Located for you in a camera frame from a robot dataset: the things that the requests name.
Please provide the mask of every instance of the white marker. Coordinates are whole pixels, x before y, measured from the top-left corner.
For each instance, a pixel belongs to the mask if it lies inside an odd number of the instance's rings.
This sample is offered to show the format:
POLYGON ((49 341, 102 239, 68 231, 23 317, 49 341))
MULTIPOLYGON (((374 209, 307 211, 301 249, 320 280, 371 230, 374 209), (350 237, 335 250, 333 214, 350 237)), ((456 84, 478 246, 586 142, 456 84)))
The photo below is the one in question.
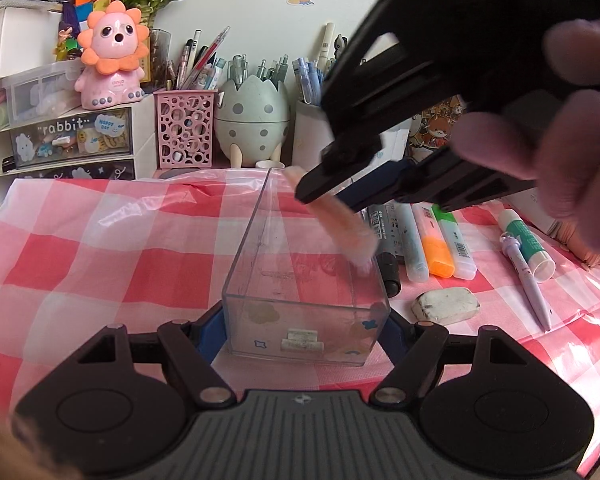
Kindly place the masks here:
POLYGON ((552 311, 544 301, 538 282, 536 282, 531 269, 529 269, 524 256, 520 252, 520 242, 509 233, 504 233, 500 237, 500 243, 502 244, 502 252, 507 255, 507 258, 511 260, 511 263, 518 272, 522 288, 525 289, 526 297, 531 304, 531 308, 536 313, 540 325, 548 332, 551 330, 552 311))

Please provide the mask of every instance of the marker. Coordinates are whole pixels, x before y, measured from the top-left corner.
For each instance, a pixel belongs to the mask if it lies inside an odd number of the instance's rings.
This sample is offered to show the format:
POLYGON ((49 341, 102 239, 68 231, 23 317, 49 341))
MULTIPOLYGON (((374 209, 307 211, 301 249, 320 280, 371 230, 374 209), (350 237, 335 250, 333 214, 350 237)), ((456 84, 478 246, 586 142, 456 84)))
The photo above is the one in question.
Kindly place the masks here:
POLYGON ((191 44, 191 52, 189 53, 189 62, 187 63, 187 77, 193 70, 193 66, 196 63, 196 56, 198 54, 198 43, 200 42, 200 34, 202 34, 201 30, 197 30, 193 33, 193 40, 191 44))
POLYGON ((384 205, 370 205, 367 210, 369 225, 376 232, 379 244, 376 251, 376 260, 380 267, 380 275, 384 282, 384 288, 389 298, 400 293, 400 271, 398 260, 394 254, 394 242, 389 238, 388 214, 384 205))
POLYGON ((471 281, 475 278, 478 269, 469 252, 469 247, 464 243, 464 237, 460 232, 456 217, 453 213, 443 212, 437 205, 433 206, 432 211, 445 238, 446 246, 449 248, 451 257, 454 260, 454 266, 456 267, 454 276, 461 280, 471 281))
POLYGON ((451 257, 449 248, 446 246, 438 222, 435 216, 433 216, 431 204, 426 202, 413 204, 411 205, 411 210, 418 226, 429 272, 440 278, 451 278, 456 268, 454 267, 453 258, 451 257))
POLYGON ((411 205, 395 202, 394 208, 400 240, 402 241, 402 254, 404 255, 404 265, 407 268, 407 277, 412 282, 424 283, 429 279, 429 266, 427 265, 427 257, 424 254, 411 205))
POLYGON ((333 33, 335 32, 335 29, 335 24, 329 22, 324 30, 324 36, 320 46, 320 56, 318 57, 318 69, 320 72, 325 72, 326 70, 327 61, 329 60, 329 47, 331 46, 331 40, 333 39, 333 33))
POLYGON ((519 240, 510 233, 504 233, 500 237, 500 243, 502 245, 502 252, 507 255, 507 258, 511 260, 511 263, 518 272, 522 288, 525 291, 531 308, 536 313, 540 325, 548 332, 551 330, 551 314, 553 312, 544 301, 538 282, 536 282, 531 269, 526 264, 525 257, 520 252, 519 240))

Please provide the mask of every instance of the clear plastic box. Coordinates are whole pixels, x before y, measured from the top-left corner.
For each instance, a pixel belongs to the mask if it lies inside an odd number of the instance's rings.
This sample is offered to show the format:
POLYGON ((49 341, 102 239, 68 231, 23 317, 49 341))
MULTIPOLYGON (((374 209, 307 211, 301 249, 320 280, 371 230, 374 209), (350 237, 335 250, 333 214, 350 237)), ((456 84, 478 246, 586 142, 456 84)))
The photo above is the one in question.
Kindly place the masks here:
POLYGON ((80 106, 74 85, 83 67, 79 59, 60 61, 0 79, 0 130, 80 106))
POLYGON ((389 316, 377 264, 342 256, 270 170, 222 291, 230 351, 361 366, 389 316))

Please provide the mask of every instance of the highlighter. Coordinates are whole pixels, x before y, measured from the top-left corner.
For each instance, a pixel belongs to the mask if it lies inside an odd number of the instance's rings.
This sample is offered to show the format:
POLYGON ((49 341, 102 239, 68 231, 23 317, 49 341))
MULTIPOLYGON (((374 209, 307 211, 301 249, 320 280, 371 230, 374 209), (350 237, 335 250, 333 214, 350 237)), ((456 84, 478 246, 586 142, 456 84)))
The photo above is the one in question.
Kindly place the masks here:
POLYGON ((464 237, 458 227, 458 222, 453 213, 445 213, 437 205, 431 208, 433 215, 438 221, 443 237, 445 237, 446 246, 451 252, 451 257, 454 259, 456 270, 454 276, 461 280, 469 280, 475 278, 478 272, 475 266, 474 258, 469 252, 469 247, 464 241, 464 237))
POLYGON ((433 215, 431 204, 427 202, 413 204, 411 210, 418 226, 429 272, 440 278, 451 278, 456 267, 445 239, 442 237, 440 226, 433 215))

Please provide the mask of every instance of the pink checkered tablecloth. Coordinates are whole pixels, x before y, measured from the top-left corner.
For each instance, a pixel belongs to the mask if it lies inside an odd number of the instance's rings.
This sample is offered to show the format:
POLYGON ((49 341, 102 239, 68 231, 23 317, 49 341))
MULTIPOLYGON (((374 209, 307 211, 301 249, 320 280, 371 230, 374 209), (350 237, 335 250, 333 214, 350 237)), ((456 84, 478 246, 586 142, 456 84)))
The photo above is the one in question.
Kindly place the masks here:
MULTIPOLYGON (((169 181, 17 180, 0 209, 0 408, 17 401, 104 325, 152 332, 172 319, 197 319, 221 290, 266 176, 205 170, 169 181)), ((552 240, 557 264, 541 284, 554 313, 544 334, 499 249, 503 206, 474 206, 457 218, 478 265, 472 282, 408 283, 392 306, 433 288, 467 286, 482 309, 450 327, 475 334, 496 324, 567 381, 596 416, 580 467, 600 455, 600 269, 587 272, 552 240)), ((368 394, 392 368, 378 346, 360 368, 289 364, 231 356, 214 367, 237 391, 358 388, 368 394)), ((142 371, 155 374, 150 366, 142 371)), ((454 367, 446 377, 466 372, 454 367)))

